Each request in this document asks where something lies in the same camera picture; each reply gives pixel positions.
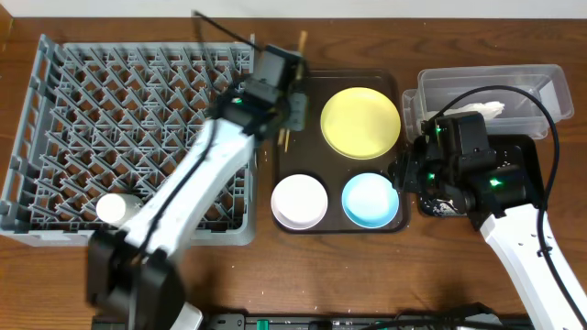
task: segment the light blue bowl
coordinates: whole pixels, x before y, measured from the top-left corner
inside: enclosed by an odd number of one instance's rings
[[[350,179],[342,191],[342,209],[352,222],[364,228],[389,224],[399,207],[397,191],[379,174],[359,174]]]

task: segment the white plate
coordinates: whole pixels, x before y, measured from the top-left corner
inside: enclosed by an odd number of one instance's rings
[[[322,184],[295,174],[280,181],[271,195],[271,210],[282,225],[293,230],[315,226],[327,213],[328,196]]]

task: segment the green light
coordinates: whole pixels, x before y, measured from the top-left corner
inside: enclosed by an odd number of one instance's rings
[[[489,180],[489,183],[492,185],[492,187],[497,187],[498,185],[503,184],[501,181],[498,181],[497,179],[491,179]]]

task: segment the brown tabletop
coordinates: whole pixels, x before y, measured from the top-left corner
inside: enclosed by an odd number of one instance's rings
[[[257,41],[294,48],[308,31],[313,68],[388,71],[400,93],[426,68],[556,63],[575,105],[558,124],[559,175],[548,216],[561,248],[587,287],[587,21],[433,19],[221,20]],[[16,19],[0,53],[0,176],[17,131],[41,33],[56,42],[191,41],[190,20]],[[212,28],[209,40],[228,40]],[[412,204],[398,235],[290,236],[271,220],[272,157],[260,164],[257,235],[246,247],[193,247],[181,269],[192,303],[260,314],[395,314],[482,302],[501,314],[524,307],[504,267],[467,219],[423,217]],[[542,172],[550,137],[537,142]],[[86,329],[85,249],[35,248],[0,237],[0,327]]]

